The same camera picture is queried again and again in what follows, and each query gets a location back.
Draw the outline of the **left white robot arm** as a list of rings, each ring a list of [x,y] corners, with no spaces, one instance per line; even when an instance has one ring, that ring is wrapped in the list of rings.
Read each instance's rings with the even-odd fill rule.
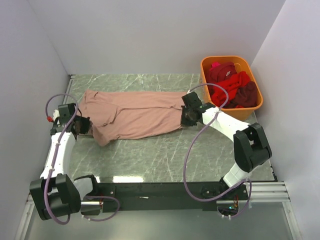
[[[71,180],[69,166],[78,135],[86,134],[91,127],[75,103],[58,106],[57,115],[49,119],[51,146],[40,178],[29,185],[29,192],[42,220],[52,217],[69,217],[81,209],[81,201],[96,200],[100,195],[96,178],[86,175]]]

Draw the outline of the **pink t shirt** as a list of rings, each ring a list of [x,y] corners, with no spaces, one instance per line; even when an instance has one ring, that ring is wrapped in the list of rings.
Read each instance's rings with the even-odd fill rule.
[[[137,140],[181,128],[185,92],[102,92],[87,89],[79,103],[92,122],[89,134],[100,146],[115,140]]]

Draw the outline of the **bright red t shirt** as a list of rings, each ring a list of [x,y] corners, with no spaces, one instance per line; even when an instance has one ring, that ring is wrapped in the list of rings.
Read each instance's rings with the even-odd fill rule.
[[[244,87],[251,81],[249,75],[245,71],[233,74],[227,80],[218,82],[217,85],[223,88],[228,94],[228,101],[224,105],[226,107],[231,103],[236,96],[239,88]],[[220,107],[227,99],[225,92],[220,87],[213,87],[213,94],[211,96],[211,101],[218,107]]]

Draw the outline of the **aluminium extrusion rail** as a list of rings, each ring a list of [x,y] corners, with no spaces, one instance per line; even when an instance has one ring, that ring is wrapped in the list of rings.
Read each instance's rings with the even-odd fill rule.
[[[206,202],[205,199],[198,198],[192,193],[189,195],[196,201]],[[288,202],[290,199],[285,185],[281,182],[245,182],[227,193],[222,192],[218,196],[212,197],[211,201],[214,200],[217,200],[217,203],[232,204],[245,201]]]

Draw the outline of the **dark red t shirt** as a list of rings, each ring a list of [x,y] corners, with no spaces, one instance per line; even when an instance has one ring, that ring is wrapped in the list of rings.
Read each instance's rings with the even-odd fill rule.
[[[221,63],[220,66],[207,71],[205,77],[206,82],[223,86],[228,79],[237,73],[235,64],[233,62]]]

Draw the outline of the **maroon t shirt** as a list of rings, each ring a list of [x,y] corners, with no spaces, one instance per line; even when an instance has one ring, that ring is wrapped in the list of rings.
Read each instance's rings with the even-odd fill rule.
[[[231,101],[236,107],[252,108],[257,106],[258,89],[253,81],[240,87]]]

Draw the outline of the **orange plastic basket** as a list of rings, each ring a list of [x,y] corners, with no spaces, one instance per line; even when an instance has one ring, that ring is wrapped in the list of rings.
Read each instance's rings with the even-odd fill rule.
[[[241,71],[246,72],[248,74],[248,76],[250,77],[250,81],[254,82],[256,84],[257,104],[255,107],[235,106],[231,100],[230,103],[226,107],[224,106],[222,108],[222,111],[225,112],[226,114],[228,114],[238,120],[241,120],[241,121],[246,120],[255,110],[257,110],[263,104],[263,97],[262,97],[261,91],[258,87],[257,81],[253,75],[253,72],[250,68],[250,65],[242,57],[234,56],[234,55],[205,57],[201,61],[201,65],[200,65],[201,66],[201,78],[202,78],[203,83],[207,83],[206,73],[211,68],[211,64],[214,62],[219,62],[220,64],[227,63],[227,62],[234,63],[237,73],[239,73]]]

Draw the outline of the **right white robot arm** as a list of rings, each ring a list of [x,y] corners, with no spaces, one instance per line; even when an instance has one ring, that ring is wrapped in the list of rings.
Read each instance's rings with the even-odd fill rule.
[[[193,138],[184,159],[182,173],[184,187],[190,195],[186,173],[193,144],[205,130],[212,128],[233,142],[235,163],[219,183],[221,197],[230,200],[237,194],[237,187],[249,177],[250,173],[272,157],[272,150],[265,131],[257,122],[249,124],[224,113],[211,103],[203,104],[195,92],[184,95],[182,101],[184,105],[182,106],[181,125],[186,127],[193,127],[198,123],[203,125],[203,128]]]

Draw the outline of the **magenta garment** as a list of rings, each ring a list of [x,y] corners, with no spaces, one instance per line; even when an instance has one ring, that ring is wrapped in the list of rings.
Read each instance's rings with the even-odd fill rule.
[[[211,68],[210,68],[210,71],[212,71],[214,68],[216,68],[216,67],[218,67],[218,66],[220,66],[221,64],[219,63],[219,62],[213,62],[212,64],[211,64]]]

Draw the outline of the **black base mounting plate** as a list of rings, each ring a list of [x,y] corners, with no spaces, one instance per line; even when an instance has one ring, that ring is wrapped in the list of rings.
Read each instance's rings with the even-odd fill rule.
[[[81,203],[84,216],[117,211],[194,210],[216,211],[214,198],[227,189],[218,181],[189,182],[189,191],[205,202],[193,199],[182,182],[98,183]]]

